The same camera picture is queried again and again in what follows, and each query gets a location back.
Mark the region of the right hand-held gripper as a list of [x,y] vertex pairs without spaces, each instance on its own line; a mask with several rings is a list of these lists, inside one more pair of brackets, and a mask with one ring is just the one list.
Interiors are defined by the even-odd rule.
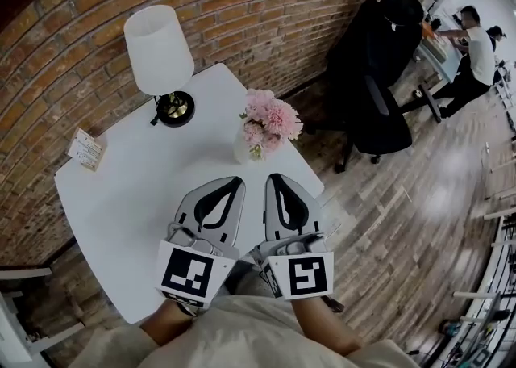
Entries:
[[273,296],[297,300],[331,294],[334,254],[327,249],[325,236],[318,232],[318,202],[293,179],[270,174],[265,183],[264,213],[269,241],[256,246],[251,255]]

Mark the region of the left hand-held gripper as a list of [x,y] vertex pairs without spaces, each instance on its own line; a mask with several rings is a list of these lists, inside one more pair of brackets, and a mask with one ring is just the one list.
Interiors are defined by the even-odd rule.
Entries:
[[239,260],[235,247],[246,187],[215,179],[181,201],[159,245],[155,288],[167,299],[207,309]]

